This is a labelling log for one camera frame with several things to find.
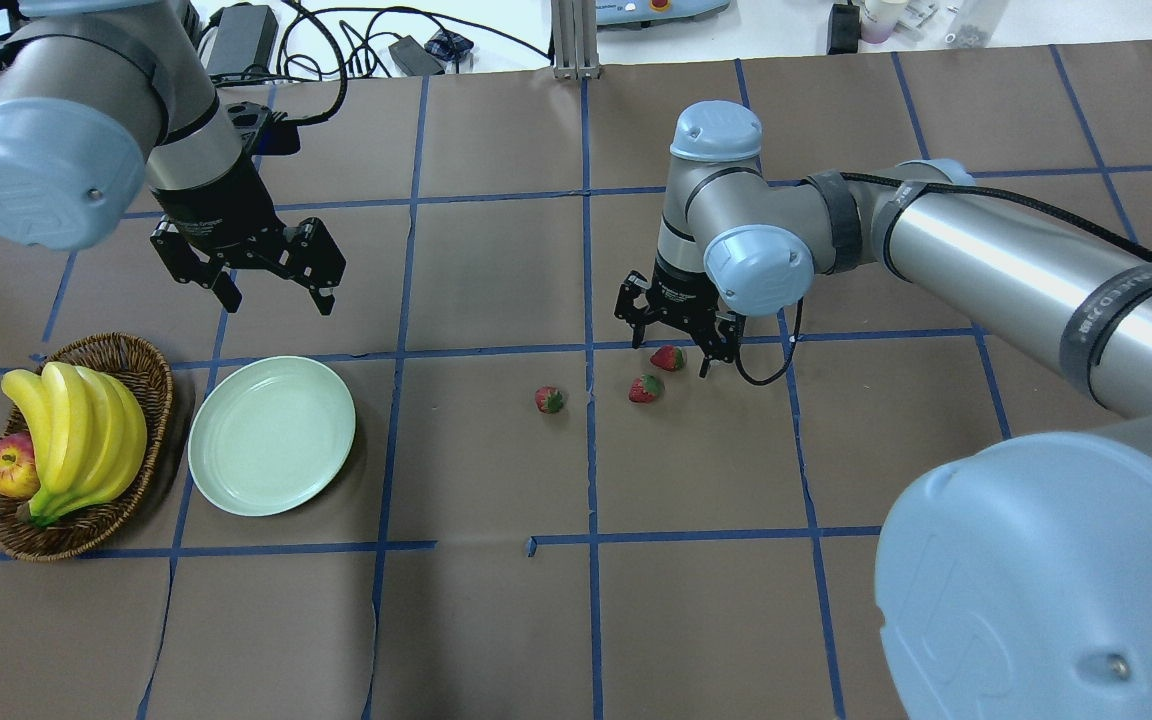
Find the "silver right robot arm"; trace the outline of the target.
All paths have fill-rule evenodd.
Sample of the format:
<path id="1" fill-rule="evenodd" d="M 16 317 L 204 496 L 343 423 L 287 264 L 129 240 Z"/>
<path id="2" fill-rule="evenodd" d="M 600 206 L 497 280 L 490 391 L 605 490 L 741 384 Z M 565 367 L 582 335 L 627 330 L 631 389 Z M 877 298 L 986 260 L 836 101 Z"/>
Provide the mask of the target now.
<path id="1" fill-rule="evenodd" d="M 750 316 L 879 263 L 1117 414 L 914 480 L 879 535 L 879 634 L 911 719 L 1152 719 L 1152 252 L 948 159 L 776 190 L 760 150 L 753 111 L 682 111 L 654 270 L 614 306 L 634 343 L 664 323 L 736 363 Z"/>

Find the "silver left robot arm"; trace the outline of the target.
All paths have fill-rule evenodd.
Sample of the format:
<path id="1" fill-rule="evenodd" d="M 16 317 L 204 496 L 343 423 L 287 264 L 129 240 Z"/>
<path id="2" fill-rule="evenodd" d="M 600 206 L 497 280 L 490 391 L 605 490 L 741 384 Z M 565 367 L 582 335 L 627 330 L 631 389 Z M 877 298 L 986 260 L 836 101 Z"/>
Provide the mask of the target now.
<path id="1" fill-rule="evenodd" d="M 109 237 L 147 190 L 150 243 L 180 283 L 234 313 L 233 270 L 262 270 L 334 306 L 346 258 L 317 218 L 285 223 L 255 156 L 291 154 L 300 129 L 255 103 L 223 103 L 166 1 L 23 1 L 0 44 L 0 237 L 61 252 Z"/>

